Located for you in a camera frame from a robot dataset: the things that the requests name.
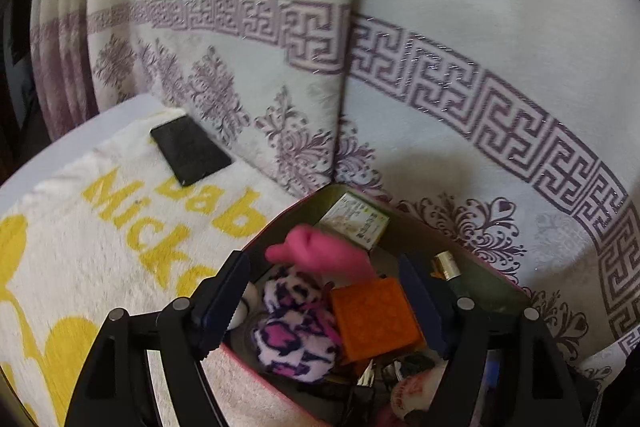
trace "black rectangular object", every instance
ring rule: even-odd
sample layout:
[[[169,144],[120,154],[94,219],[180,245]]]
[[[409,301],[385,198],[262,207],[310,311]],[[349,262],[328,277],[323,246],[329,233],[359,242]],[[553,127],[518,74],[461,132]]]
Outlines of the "black rectangular object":
[[[183,187],[231,165],[230,156],[185,115],[151,130],[162,155]]]

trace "purple floral motif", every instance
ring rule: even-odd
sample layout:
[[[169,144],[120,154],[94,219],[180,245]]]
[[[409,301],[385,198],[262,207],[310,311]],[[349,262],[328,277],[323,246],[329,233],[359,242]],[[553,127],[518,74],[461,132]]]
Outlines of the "purple floral motif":
[[[112,87],[118,95],[118,103],[131,97],[126,92],[124,81],[133,70],[136,59],[127,39],[119,39],[112,34],[109,42],[98,52],[94,65],[94,75],[107,87]]]
[[[294,109],[287,87],[282,87],[275,102],[265,116],[255,119],[255,126],[276,150],[276,181],[293,195],[303,197],[330,180],[332,133],[321,129],[313,134],[308,129],[308,119]]]
[[[357,188],[362,192],[389,203],[391,194],[382,186],[382,175],[372,169],[375,149],[369,143],[358,143],[358,128],[346,118],[340,118],[340,136],[335,153],[335,181]]]
[[[213,125],[225,145],[235,142],[242,128],[249,126],[249,115],[234,89],[234,76],[213,46],[193,64],[188,93],[200,117]]]
[[[534,291],[527,287],[523,289],[531,299],[531,306],[538,310],[561,351],[564,348],[570,361],[577,360],[578,344],[589,331],[586,315],[571,311],[566,302],[561,303],[560,290],[551,293],[547,298],[545,291]]]
[[[186,99],[184,77],[178,58],[156,39],[155,45],[139,41],[138,58],[142,63],[148,89],[159,85],[166,102],[180,106]]]
[[[453,196],[441,194],[439,198],[440,203],[429,198],[418,203],[401,200],[398,209],[452,238],[518,284],[516,272],[520,263],[516,257],[522,257],[526,250],[513,242],[520,235],[513,219],[516,204],[495,198],[490,203],[470,199],[456,205]]]
[[[605,379],[610,377],[612,368],[610,365],[605,365],[604,367],[588,367],[580,372],[589,380],[593,381],[598,386],[598,391],[600,391]]]

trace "yellow letter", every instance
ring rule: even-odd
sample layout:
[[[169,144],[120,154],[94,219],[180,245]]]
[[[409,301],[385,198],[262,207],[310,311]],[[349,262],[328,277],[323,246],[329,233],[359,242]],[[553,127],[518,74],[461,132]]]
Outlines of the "yellow letter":
[[[145,227],[154,227],[154,232],[158,233],[164,229],[164,223],[153,217],[143,217],[131,225],[129,232],[127,232],[127,245],[133,250],[143,251],[148,247],[146,243],[140,241],[140,234]]]
[[[94,204],[94,208],[98,208],[103,204],[107,205],[105,209],[101,211],[100,214],[98,214],[105,221],[111,218],[111,215],[114,213],[114,211],[116,211],[116,209],[126,198],[128,198],[136,190],[144,185],[143,182],[140,181],[132,182],[126,187],[121,188],[117,192],[111,194],[111,187],[113,187],[113,182],[116,179],[117,173],[118,168],[116,167],[115,169],[113,169],[113,171],[98,178],[87,188],[87,190],[82,193],[84,198],[89,201],[89,203]]]
[[[164,183],[156,187],[156,192],[161,196],[166,196],[167,198],[178,201],[189,196],[189,194],[193,192],[193,188],[194,187],[180,187],[175,176],[171,176],[167,178]]]
[[[259,196],[260,192],[248,188],[242,198],[212,221],[213,226],[233,237],[259,232],[267,224],[267,218],[250,206]]]
[[[204,264],[196,264],[192,266],[185,273],[180,275],[176,289],[178,290],[178,297],[191,297],[191,294],[198,287],[198,284],[207,277],[213,277],[216,271],[213,268],[204,266]]]
[[[175,250],[175,247],[187,239],[190,233],[188,227],[178,225],[155,247],[140,254],[140,263],[156,277],[163,289],[166,289],[169,284],[171,263],[186,261],[189,258],[181,251]]]
[[[204,185],[200,192],[184,202],[184,207],[191,212],[210,214],[225,191],[215,185]]]
[[[149,198],[142,198],[141,200],[134,201],[127,210],[113,218],[113,224],[117,229],[121,229],[123,225],[138,215],[143,206],[149,206],[150,203],[151,200]]]

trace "greek key pattern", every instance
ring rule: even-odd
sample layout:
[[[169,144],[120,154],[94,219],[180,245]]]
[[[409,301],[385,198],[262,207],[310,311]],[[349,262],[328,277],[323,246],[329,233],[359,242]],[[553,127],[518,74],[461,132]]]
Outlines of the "greek key pattern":
[[[598,255],[613,334],[640,322],[638,213],[574,133],[480,64],[374,17],[354,15],[348,65],[349,79],[445,123],[580,223]]]
[[[624,337],[618,341],[618,346],[622,352],[628,357],[631,351],[640,344],[640,326],[629,331]]]
[[[347,5],[308,0],[136,0],[91,13],[87,33],[124,23],[208,30],[282,47],[294,68],[339,74],[349,22]]]

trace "orange soap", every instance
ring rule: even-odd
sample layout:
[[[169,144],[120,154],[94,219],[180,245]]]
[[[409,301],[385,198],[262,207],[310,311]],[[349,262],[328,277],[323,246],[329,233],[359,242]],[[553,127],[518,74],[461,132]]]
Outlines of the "orange soap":
[[[398,279],[376,279],[331,290],[345,363],[372,359],[422,342]]]

